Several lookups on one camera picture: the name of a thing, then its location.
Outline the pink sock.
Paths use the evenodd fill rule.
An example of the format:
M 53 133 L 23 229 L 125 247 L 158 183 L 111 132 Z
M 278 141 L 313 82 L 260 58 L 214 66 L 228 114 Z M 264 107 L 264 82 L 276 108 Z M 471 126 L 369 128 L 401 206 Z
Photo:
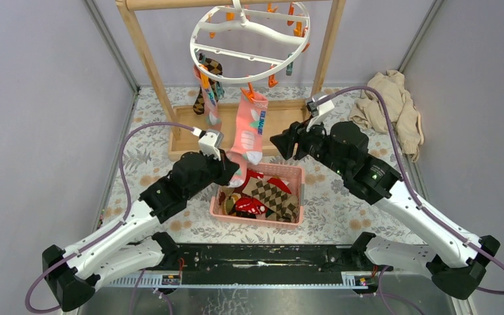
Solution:
M 229 160 L 239 165 L 229 187 L 237 188 L 247 178 L 249 164 L 257 165 L 263 158 L 263 131 L 268 100 L 257 92 L 243 92 L 236 115 L 234 143 L 226 153 Z
M 205 115 L 209 129 L 220 131 L 222 121 L 218 111 L 219 98 L 215 89 L 217 82 L 202 73 L 201 70 L 205 69 L 206 67 L 203 65 L 194 66 L 194 76 L 199 83 L 199 93 L 193 105 L 193 111 L 196 115 Z

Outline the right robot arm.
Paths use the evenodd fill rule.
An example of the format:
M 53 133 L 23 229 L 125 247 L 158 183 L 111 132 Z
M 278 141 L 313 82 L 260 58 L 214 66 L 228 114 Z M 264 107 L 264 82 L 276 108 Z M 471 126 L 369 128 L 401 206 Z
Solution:
M 353 122 L 306 128 L 294 122 L 270 137 L 284 159 L 310 156 L 337 173 L 355 197 L 392 215 L 419 236 L 424 245 L 386 240 L 364 232 L 353 243 L 353 267 L 391 266 L 430 279 L 444 293 L 466 300 L 480 285 L 489 258 L 471 249 L 423 212 L 404 177 L 387 162 L 369 154 L 369 138 Z

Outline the plain red sock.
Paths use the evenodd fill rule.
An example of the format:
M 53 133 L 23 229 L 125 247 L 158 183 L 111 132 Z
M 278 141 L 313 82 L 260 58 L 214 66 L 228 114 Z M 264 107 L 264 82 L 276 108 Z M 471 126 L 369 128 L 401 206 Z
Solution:
M 266 177 L 263 173 L 259 173 L 259 172 L 248 169 L 247 170 L 247 180 L 249 180 L 249 179 L 264 180 L 269 184 L 275 185 L 280 190 L 282 190 L 288 194 L 291 194 L 291 190 L 289 189 L 289 186 L 287 185 L 288 182 L 283 181 L 278 177 Z

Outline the red white patterned sock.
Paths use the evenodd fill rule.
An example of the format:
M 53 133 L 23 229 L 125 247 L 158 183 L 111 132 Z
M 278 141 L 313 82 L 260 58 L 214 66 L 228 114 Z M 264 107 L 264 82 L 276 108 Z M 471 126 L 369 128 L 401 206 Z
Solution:
M 235 210 L 240 212 L 261 215 L 268 210 L 261 201 L 252 197 L 242 197 L 235 203 Z

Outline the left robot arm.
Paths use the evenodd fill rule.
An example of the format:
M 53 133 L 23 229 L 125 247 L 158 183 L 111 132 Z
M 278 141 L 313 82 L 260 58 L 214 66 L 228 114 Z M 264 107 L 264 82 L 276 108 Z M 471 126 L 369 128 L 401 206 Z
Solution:
M 45 281 L 64 312 L 85 304 L 101 287 L 140 269 L 180 266 L 179 247 L 166 232 L 136 245 L 139 235 L 186 209 L 188 200 L 210 184 L 228 185 L 238 164 L 223 156 L 187 152 L 130 204 L 124 215 L 65 249 L 42 254 Z

